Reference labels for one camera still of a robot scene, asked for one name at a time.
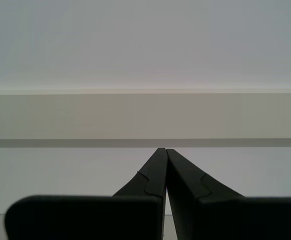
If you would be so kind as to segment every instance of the ceiling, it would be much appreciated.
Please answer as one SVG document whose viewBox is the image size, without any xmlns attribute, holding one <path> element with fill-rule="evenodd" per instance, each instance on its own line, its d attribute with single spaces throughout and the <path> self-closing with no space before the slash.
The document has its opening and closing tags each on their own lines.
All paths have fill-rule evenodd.
<svg viewBox="0 0 291 240">
<path fill-rule="evenodd" d="M 0 90 L 291 89 L 291 0 L 0 0 Z"/>
</svg>

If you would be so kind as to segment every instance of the white wall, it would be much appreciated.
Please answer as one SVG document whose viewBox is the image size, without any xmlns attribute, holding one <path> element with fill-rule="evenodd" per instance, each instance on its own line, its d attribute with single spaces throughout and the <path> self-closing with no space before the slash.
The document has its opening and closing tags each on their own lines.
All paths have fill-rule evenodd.
<svg viewBox="0 0 291 240">
<path fill-rule="evenodd" d="M 245 196 L 291 196 L 291 147 L 175 148 Z M 0 148 L 0 214 L 34 194 L 110 196 L 155 148 Z M 169 204 L 166 213 L 171 214 Z"/>
<path fill-rule="evenodd" d="M 0 90 L 291 89 L 291 0 L 0 0 Z"/>
</svg>

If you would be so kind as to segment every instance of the gray wall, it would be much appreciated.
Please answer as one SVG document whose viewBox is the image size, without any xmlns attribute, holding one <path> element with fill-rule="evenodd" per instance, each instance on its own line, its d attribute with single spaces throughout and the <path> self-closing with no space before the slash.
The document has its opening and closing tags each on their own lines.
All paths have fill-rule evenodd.
<svg viewBox="0 0 291 240">
<path fill-rule="evenodd" d="M 291 88 L 291 0 L 0 0 L 0 89 Z"/>
</svg>

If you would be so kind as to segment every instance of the black plastic part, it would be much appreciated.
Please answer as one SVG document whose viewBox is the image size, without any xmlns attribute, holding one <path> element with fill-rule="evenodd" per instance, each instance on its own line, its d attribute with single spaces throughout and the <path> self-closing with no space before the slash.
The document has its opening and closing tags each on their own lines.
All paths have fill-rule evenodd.
<svg viewBox="0 0 291 240">
<path fill-rule="evenodd" d="M 159 148 L 112 197 L 31 196 L 5 215 L 9 240 L 160 240 L 168 155 Z"/>
<path fill-rule="evenodd" d="M 167 191 L 178 240 L 291 239 L 291 198 L 243 197 L 175 150 L 167 153 Z"/>
<path fill-rule="evenodd" d="M 5 216 L 9 240 L 161 239 L 153 196 L 31 196 Z"/>
<path fill-rule="evenodd" d="M 167 192 L 179 240 L 192 240 L 201 202 L 225 201 L 241 195 L 195 166 L 174 149 L 168 149 Z"/>
</svg>

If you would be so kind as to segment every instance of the white surface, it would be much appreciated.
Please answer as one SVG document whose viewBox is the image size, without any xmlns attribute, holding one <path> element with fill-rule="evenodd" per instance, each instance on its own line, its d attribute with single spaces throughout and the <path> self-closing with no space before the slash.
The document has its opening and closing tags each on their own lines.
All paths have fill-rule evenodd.
<svg viewBox="0 0 291 240">
<path fill-rule="evenodd" d="M 291 196 L 291 147 L 175 148 L 245 196 Z M 35 194 L 111 196 L 155 148 L 0 148 L 0 214 Z M 166 213 L 171 214 L 170 205 Z"/>
<path fill-rule="evenodd" d="M 291 139 L 291 93 L 0 95 L 0 139 Z"/>
<path fill-rule="evenodd" d="M 0 0 L 0 90 L 291 88 L 291 0 Z"/>
</svg>

